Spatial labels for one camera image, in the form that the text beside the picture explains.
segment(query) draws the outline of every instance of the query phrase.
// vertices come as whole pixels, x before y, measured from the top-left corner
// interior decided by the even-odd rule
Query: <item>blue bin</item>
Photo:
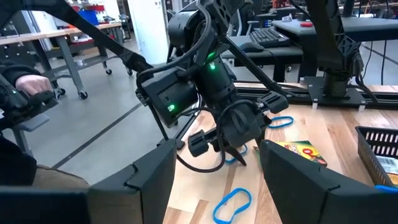
[[[89,23],[93,24],[94,26],[100,24],[94,10],[81,10],[79,11],[79,15],[85,18]]]

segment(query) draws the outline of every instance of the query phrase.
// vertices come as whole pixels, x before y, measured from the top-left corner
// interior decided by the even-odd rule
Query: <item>wooden table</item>
[[[259,84],[244,84],[247,87],[261,87]],[[398,86],[371,86],[374,91],[398,91]],[[279,114],[269,117],[289,115],[294,118],[293,125],[282,129],[267,129],[266,139],[271,141],[309,140],[328,163],[328,168],[373,185],[357,153],[357,134],[355,126],[373,126],[380,128],[398,128],[398,111],[322,108],[313,110],[311,106],[290,105]],[[183,140],[203,129],[214,127],[213,118],[207,112],[199,114]],[[211,174],[193,172],[177,162],[175,179],[170,195],[169,207],[164,223],[214,223],[214,207],[224,195],[236,187],[248,189],[253,196],[251,206],[235,216],[233,223],[273,224],[282,223],[272,197],[264,181],[262,170],[254,154],[255,141],[248,143],[249,151],[244,156],[247,166],[238,163],[225,165],[221,170]],[[220,155],[213,149],[199,157],[193,158],[185,147],[179,152],[189,164],[207,169],[217,166]],[[233,212],[247,203],[243,194],[232,198],[221,207],[218,218],[229,220]]]
[[[109,29],[113,27],[120,27],[122,24],[120,22],[114,24],[101,24],[96,26],[98,29]],[[21,34],[21,35],[13,35],[0,37],[0,45],[6,44],[15,44],[20,42],[32,41],[32,40],[40,40],[51,37],[60,37],[64,35],[78,34],[81,33],[80,29],[77,28],[69,28],[62,30],[54,30],[49,32],[40,32],[40,33],[31,33],[31,34]]]

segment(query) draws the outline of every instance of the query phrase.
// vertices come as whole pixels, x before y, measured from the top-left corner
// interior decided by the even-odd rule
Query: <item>black basket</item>
[[[395,187],[376,156],[398,158],[398,130],[355,127],[358,154],[375,185]]]

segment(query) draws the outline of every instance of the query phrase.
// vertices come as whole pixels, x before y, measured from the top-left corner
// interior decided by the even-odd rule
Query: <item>keyboard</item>
[[[273,28],[262,28],[250,33],[252,41],[258,43],[264,48],[283,47],[290,45],[291,41],[288,37],[277,32]]]

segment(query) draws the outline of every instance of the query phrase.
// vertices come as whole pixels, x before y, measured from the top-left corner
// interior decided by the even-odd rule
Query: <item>computer mouse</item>
[[[241,44],[239,46],[239,48],[243,51],[243,52],[262,52],[264,50],[263,46],[254,43],[254,42],[246,42],[244,44]]]

